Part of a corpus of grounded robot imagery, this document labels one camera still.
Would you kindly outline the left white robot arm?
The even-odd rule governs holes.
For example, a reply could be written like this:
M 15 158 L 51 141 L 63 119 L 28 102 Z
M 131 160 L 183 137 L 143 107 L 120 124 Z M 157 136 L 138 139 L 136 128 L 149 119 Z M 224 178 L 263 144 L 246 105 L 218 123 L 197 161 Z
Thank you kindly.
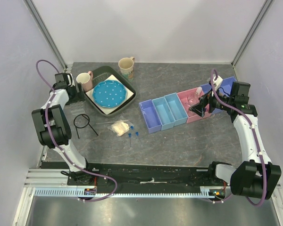
M 47 102 L 40 109 L 32 111 L 37 137 L 41 145 L 56 151 L 67 163 L 69 172 L 62 171 L 62 174 L 83 185 L 90 185 L 94 173 L 86 169 L 87 160 L 71 141 L 70 125 L 63 111 L 70 98 L 75 96 L 73 76 L 70 73 L 58 73 L 55 79 Z

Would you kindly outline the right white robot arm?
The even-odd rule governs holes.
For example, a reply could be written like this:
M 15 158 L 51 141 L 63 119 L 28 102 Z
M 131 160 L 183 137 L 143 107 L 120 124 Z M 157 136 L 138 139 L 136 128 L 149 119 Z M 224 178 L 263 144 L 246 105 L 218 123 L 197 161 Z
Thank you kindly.
M 200 117 L 204 116 L 205 110 L 209 113 L 215 109 L 226 111 L 238 133 L 242 163 L 235 168 L 227 163 L 212 162 L 211 170 L 206 174 L 207 181 L 214 186 L 225 181 L 233 195 L 257 198 L 262 203 L 270 199 L 282 171 L 280 166 L 272 163 L 264 148 L 256 107 L 249 104 L 250 84 L 233 82 L 229 96 L 222 96 L 215 84 L 213 82 L 211 90 L 202 95 L 189 111 Z

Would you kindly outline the clear glass flask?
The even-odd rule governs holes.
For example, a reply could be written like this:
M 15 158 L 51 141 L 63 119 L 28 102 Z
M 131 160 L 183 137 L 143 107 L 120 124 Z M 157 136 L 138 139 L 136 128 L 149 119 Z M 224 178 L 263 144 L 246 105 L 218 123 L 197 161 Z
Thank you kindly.
M 186 104 L 188 106 L 193 106 L 199 102 L 199 94 L 197 92 L 193 92 L 187 96 Z

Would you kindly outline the clear flask white stopper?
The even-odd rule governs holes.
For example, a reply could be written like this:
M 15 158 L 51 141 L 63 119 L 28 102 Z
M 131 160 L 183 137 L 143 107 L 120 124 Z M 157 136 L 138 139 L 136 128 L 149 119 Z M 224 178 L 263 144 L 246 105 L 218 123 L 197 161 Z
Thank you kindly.
M 197 87 L 196 91 L 195 91 L 195 94 L 200 96 L 201 95 L 201 92 L 202 92 L 202 87 Z

